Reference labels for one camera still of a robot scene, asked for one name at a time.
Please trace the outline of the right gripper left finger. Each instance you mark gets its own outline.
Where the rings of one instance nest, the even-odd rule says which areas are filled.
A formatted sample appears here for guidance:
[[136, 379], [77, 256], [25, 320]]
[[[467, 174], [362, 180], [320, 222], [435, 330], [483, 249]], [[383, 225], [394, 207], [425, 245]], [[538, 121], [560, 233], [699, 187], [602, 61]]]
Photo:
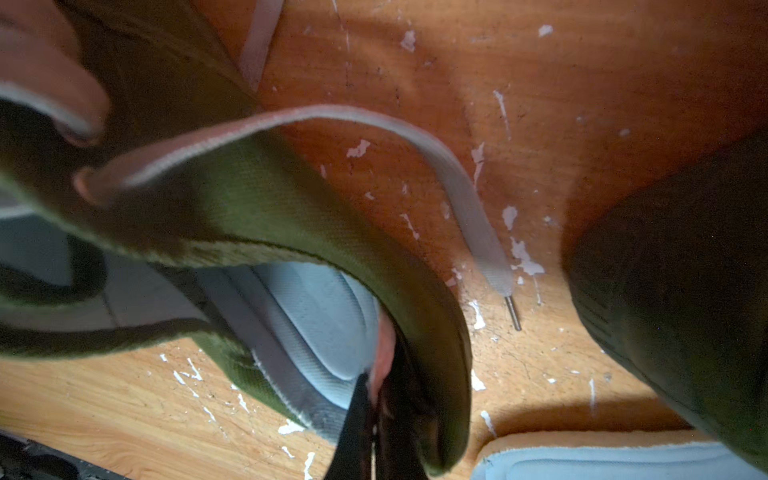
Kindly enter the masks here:
[[358, 377], [347, 416], [325, 480], [370, 480], [375, 407], [369, 375]]

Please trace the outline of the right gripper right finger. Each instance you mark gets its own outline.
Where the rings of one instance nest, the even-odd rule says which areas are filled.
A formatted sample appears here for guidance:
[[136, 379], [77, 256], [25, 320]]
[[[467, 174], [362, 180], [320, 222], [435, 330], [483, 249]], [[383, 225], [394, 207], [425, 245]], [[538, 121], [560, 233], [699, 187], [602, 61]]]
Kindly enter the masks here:
[[414, 408], [408, 398], [408, 363], [395, 346], [391, 370], [379, 391], [375, 473], [383, 480], [426, 480], [415, 442]]

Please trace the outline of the grey insole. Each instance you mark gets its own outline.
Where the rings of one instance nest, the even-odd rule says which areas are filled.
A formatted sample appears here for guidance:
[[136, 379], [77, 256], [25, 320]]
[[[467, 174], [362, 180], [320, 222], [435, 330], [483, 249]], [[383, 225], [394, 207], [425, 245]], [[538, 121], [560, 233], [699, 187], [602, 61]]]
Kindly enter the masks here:
[[381, 305], [332, 267], [171, 268], [100, 249], [1, 196], [1, 352], [82, 358], [189, 337], [248, 395], [336, 442]]
[[511, 434], [488, 443], [471, 473], [473, 480], [766, 477], [697, 430]]

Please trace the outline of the green shoe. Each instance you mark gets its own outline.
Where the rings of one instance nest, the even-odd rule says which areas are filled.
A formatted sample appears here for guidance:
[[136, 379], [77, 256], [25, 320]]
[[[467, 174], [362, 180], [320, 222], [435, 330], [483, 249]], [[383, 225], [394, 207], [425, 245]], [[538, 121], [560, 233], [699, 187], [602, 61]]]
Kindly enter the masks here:
[[618, 203], [564, 259], [595, 342], [693, 427], [767, 467], [767, 134]]
[[463, 312], [421, 259], [343, 201], [276, 128], [328, 119], [398, 135], [434, 170], [476, 266], [504, 297], [510, 265], [473, 182], [430, 133], [352, 106], [261, 109], [255, 91], [281, 10], [258, 3], [233, 62], [187, 1], [3, 2], [1, 196], [100, 249], [164, 267], [303, 262], [351, 276], [382, 308], [363, 372], [375, 407], [371, 478], [379, 391], [397, 344], [419, 459], [427, 477], [443, 475], [469, 437]]

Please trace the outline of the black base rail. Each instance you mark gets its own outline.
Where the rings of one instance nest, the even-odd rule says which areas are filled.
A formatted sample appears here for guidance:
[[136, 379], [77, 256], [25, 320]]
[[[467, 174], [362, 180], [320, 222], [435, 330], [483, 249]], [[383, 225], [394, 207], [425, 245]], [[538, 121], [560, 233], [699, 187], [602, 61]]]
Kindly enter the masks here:
[[1, 478], [128, 480], [111, 470], [5, 431], [1, 432]]

